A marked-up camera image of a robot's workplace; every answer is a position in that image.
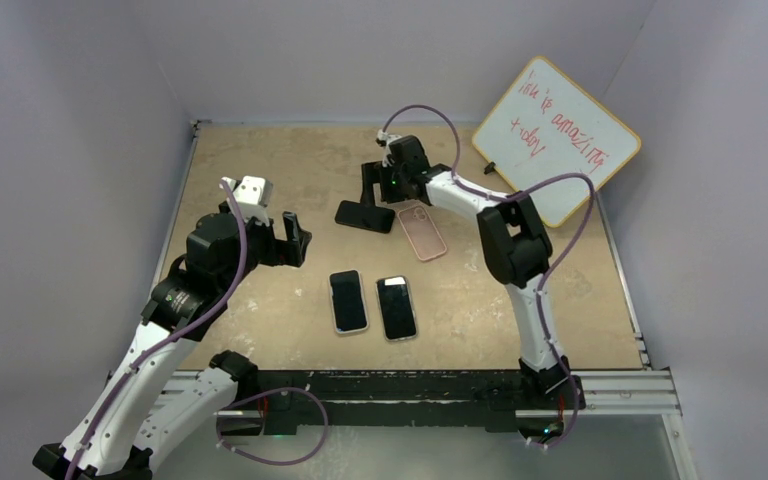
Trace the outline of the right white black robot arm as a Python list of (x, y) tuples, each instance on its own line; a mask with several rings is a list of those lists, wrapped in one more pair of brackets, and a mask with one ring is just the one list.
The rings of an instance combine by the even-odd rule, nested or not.
[(413, 135), (379, 131), (381, 160), (361, 166), (359, 202), (344, 201), (348, 225), (387, 233), (405, 200), (455, 213), (477, 226), (485, 265), (508, 292), (520, 337), (521, 392), (536, 407), (556, 399), (570, 382), (570, 367), (555, 339), (546, 283), (553, 246), (529, 196), (514, 198), (459, 177), (448, 166), (431, 165)]

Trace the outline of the pink phone case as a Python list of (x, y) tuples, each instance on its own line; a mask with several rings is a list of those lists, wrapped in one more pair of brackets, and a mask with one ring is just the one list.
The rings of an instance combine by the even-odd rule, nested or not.
[(418, 260), (428, 262), (447, 253), (447, 246), (431, 215), (421, 204), (397, 212), (402, 229)]

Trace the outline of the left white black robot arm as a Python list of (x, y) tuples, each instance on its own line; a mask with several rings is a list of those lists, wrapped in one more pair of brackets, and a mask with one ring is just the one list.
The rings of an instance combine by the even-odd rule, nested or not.
[(151, 479), (172, 451), (220, 409), (265, 409), (258, 367), (225, 350), (170, 403), (155, 406), (170, 377), (226, 311), (255, 267), (303, 264), (310, 232), (283, 215), (286, 239), (271, 222), (228, 210), (202, 217), (185, 254), (171, 265), (141, 314), (135, 335), (101, 396), (61, 442), (42, 445), (33, 466), (50, 479)]

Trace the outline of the white board yellow frame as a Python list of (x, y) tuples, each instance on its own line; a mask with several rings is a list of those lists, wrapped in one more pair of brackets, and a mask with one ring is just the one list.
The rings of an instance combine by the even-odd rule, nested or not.
[(568, 173), (601, 188), (640, 151), (637, 133), (536, 56), (474, 132), (472, 146), (514, 190)]

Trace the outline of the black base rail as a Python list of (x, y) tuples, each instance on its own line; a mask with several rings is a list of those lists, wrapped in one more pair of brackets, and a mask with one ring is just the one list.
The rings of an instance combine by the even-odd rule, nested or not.
[(540, 394), (519, 369), (260, 370), (238, 386), (231, 409), (266, 435), (301, 426), (476, 427), (553, 438), (586, 406), (579, 377)]

